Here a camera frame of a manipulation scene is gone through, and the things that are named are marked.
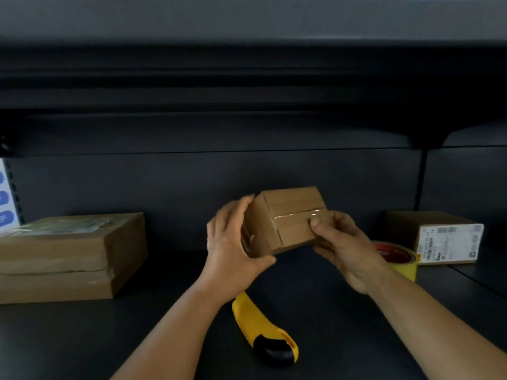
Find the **hand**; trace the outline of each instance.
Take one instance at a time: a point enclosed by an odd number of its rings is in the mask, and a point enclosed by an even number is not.
[[[254,196],[231,201],[206,225],[208,258],[196,284],[216,296],[220,305],[242,293],[276,262],[274,256],[250,258],[241,245],[244,213]]]
[[[390,267],[349,215],[330,212],[334,228],[316,218],[310,222],[313,232],[323,239],[315,244],[313,250],[332,262],[353,289],[367,294],[365,279],[368,275]]]

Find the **cardboard box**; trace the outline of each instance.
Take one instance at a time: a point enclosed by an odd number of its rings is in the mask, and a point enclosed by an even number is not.
[[[249,256],[260,257],[312,243],[312,217],[333,222],[316,187],[263,191],[245,212],[243,247]]]
[[[113,298],[147,258],[142,213],[42,219],[0,238],[0,303]]]
[[[419,265],[477,261],[484,225],[442,211],[389,211],[386,239],[414,251]]]

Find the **forearm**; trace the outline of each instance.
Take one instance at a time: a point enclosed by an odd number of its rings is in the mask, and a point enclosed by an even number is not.
[[[392,269],[365,279],[368,293],[430,379],[501,379],[507,355]]]
[[[220,306],[194,284],[165,314],[113,380],[193,379],[204,337]]]

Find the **person's left hand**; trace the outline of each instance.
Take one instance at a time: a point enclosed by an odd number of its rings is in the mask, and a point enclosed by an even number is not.
[[[274,256],[250,258],[241,245],[244,213],[253,199],[245,196],[225,204],[206,225],[208,257],[196,285],[216,296],[220,305],[242,293],[276,262]]]

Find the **yellow utility knife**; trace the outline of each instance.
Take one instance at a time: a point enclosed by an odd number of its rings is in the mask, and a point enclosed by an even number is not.
[[[232,312],[241,332],[261,360],[276,366],[291,365],[298,360],[299,349],[294,340],[273,325],[245,292],[233,301]]]

